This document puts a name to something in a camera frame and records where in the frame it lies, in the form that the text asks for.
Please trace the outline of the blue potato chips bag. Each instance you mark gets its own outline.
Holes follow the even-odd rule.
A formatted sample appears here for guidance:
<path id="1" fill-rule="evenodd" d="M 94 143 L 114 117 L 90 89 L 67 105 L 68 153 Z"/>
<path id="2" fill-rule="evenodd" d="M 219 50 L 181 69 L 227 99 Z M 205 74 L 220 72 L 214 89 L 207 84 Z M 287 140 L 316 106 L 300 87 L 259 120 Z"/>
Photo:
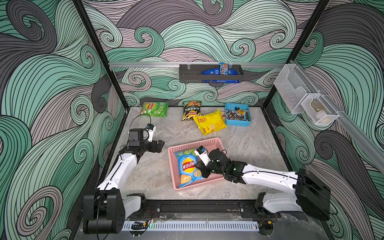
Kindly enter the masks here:
<path id="1" fill-rule="evenodd" d="M 194 153 L 195 150 L 190 149 L 175 153 L 180 177 L 179 188 L 203 179 L 201 172 L 195 168 L 195 164 L 198 161 L 198 157 Z"/>

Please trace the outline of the pink plastic basket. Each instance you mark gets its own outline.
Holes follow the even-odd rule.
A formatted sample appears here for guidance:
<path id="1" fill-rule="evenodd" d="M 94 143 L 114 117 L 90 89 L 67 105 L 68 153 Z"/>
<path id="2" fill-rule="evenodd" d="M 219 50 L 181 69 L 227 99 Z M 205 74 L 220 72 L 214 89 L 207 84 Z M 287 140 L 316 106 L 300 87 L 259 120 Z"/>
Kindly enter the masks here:
<path id="1" fill-rule="evenodd" d="M 213 173 L 210 174 L 208 178 L 203 178 L 202 172 L 196 168 L 196 164 L 200 162 L 201 159 L 195 154 L 195 150 L 201 146 L 208 152 L 215 149 L 224 149 L 219 138 L 168 148 L 173 186 L 176 191 L 222 180 L 224 178 L 222 175 Z"/>

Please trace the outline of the green potato chips bag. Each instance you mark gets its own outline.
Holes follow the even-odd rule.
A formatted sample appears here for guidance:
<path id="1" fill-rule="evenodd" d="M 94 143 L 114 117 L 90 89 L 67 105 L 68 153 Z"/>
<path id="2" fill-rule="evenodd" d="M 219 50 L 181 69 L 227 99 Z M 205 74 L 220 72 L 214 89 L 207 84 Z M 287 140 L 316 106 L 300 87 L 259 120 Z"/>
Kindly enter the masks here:
<path id="1" fill-rule="evenodd" d="M 167 102 L 145 102 L 141 110 L 141 114 L 147 114 L 151 117 L 162 117 L 167 116 L 169 103 Z"/>

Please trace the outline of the yellow potato chips bag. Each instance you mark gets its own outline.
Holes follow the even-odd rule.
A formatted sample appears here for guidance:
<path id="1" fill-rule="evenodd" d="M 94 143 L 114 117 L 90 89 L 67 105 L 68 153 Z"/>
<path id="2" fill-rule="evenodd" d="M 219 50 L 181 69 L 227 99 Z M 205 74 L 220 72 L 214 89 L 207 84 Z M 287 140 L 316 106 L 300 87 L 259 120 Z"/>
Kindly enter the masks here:
<path id="1" fill-rule="evenodd" d="M 204 136 L 228 128 L 220 109 L 207 115 L 196 116 L 194 121 Z"/>

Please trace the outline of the black potato chips bag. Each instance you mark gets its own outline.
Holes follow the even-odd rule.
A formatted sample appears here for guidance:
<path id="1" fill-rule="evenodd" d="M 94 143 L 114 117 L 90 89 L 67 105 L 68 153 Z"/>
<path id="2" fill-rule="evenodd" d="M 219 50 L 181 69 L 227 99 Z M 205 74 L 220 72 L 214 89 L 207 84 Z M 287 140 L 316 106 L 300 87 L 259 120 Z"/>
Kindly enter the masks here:
<path id="1" fill-rule="evenodd" d="M 190 101 L 183 106 L 182 121 L 191 121 L 194 117 L 201 116 L 201 101 Z"/>

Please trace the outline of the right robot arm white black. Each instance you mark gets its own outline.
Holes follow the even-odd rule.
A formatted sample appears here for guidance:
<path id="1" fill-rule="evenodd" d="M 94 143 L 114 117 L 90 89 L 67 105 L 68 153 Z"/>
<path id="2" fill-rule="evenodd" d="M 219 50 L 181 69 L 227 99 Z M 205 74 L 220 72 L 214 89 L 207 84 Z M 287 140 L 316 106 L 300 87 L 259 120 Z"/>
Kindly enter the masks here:
<path id="1" fill-rule="evenodd" d="M 320 221 L 330 218 L 331 189 L 311 171 L 283 172 L 263 169 L 240 161 L 230 160 L 215 149 L 200 146 L 195 150 L 200 159 L 196 168 L 203 178 L 211 174 L 222 175 L 233 184 L 260 185 L 279 190 L 278 194 L 260 194 L 256 209 L 266 213 L 302 212 Z"/>

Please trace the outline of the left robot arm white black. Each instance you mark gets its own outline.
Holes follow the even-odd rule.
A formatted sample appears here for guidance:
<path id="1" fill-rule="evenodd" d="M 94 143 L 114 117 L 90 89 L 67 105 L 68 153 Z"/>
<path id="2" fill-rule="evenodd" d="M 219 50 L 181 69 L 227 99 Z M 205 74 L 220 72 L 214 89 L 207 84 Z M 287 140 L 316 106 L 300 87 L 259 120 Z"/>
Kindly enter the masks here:
<path id="1" fill-rule="evenodd" d="M 139 211 L 143 196 L 139 194 L 122 197 L 121 187 L 146 152 L 160 153 L 165 142 L 135 142 L 119 151 L 119 160 L 94 190 L 84 195 L 83 231 L 87 235 L 118 234 L 125 219 Z"/>

